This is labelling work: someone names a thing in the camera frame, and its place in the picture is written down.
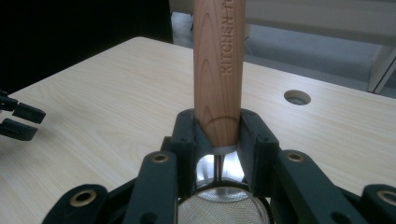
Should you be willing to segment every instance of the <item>floor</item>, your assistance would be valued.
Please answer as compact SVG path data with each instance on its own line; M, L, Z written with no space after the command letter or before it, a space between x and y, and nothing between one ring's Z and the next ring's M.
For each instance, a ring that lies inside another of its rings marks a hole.
M172 26L175 44L192 48L192 16L174 12ZM249 30L246 62L367 91L371 61L380 46L257 25ZM396 74L379 94L396 99Z

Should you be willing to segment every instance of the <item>light wood laminate surface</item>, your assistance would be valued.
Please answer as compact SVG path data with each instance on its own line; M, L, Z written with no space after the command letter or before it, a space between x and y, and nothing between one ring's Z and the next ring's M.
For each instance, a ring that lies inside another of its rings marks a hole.
M12 94L47 116L33 141L0 136L0 223L40 223L78 185L113 190L136 177L193 107L192 73L191 49L139 37ZM287 102L289 90L311 103ZM396 186L395 100L244 63L242 107L334 184Z

